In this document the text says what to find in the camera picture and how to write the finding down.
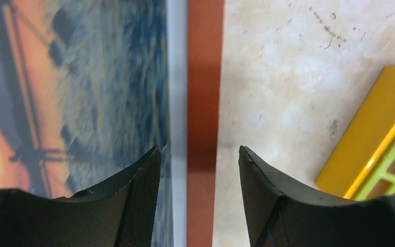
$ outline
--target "painting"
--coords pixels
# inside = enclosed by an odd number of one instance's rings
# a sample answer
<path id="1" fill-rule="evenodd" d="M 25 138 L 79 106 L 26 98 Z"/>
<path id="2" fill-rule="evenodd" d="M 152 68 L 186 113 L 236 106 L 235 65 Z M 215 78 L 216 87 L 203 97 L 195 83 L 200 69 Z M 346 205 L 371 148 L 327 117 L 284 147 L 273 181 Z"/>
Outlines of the painting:
<path id="1" fill-rule="evenodd" d="M 173 246 L 164 0 L 0 0 L 0 188 L 57 198 L 155 145 Z"/>

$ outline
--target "orange sky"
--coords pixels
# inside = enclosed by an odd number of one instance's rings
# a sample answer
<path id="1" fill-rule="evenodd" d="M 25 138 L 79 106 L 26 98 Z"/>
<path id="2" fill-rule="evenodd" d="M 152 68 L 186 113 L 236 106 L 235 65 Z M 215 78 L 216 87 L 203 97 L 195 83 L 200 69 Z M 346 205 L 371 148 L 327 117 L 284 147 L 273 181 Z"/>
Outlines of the orange sky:
<path id="1" fill-rule="evenodd" d="M 19 0 L 13 2 L 28 16 L 39 32 L 47 36 L 49 23 L 44 21 L 45 13 L 41 6 L 33 4 L 32 1 Z M 48 47 L 45 47 L 20 19 L 18 19 L 17 24 L 20 29 L 22 50 L 26 59 L 29 74 L 28 79 L 33 92 L 35 109 L 41 125 L 42 148 L 63 150 L 64 146 L 60 138 L 62 119 L 59 109 L 56 106 L 56 99 L 58 98 L 56 95 L 58 72 L 48 58 Z M 51 34 L 49 34 L 47 39 L 52 40 Z M 25 80 L 21 80 L 23 89 L 26 88 L 24 83 Z M 12 154 L 12 150 L 8 147 L 0 133 L 0 188 L 19 187 L 26 189 L 28 179 L 23 166 L 8 162 L 8 157 Z M 51 182 L 52 197 L 70 196 L 70 191 L 64 185 L 69 174 L 67 164 L 47 162 L 46 167 Z"/>

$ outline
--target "yellow plastic crate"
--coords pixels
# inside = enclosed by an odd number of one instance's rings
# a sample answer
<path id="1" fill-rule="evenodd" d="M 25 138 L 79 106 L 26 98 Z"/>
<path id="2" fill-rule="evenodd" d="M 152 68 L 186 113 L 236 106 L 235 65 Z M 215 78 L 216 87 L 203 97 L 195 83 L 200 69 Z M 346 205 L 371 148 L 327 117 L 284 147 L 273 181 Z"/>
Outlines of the yellow plastic crate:
<path id="1" fill-rule="evenodd" d="M 347 199 L 362 200 L 382 190 L 395 193 L 395 173 L 387 172 L 394 155 L 395 66 L 387 66 L 315 182 Z"/>

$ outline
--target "stained white surface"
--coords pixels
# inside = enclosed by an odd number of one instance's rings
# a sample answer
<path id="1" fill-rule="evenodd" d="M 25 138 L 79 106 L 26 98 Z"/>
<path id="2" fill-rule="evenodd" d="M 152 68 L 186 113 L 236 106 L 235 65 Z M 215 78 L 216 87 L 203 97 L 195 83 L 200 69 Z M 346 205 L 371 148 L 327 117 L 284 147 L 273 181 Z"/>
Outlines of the stained white surface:
<path id="1" fill-rule="evenodd" d="M 238 148 L 313 185 L 385 65 L 395 0 L 227 0 L 213 246 L 249 246 Z"/>
<path id="2" fill-rule="evenodd" d="M 167 0 L 167 53 L 172 157 L 173 244 L 187 234 L 187 1 Z"/>

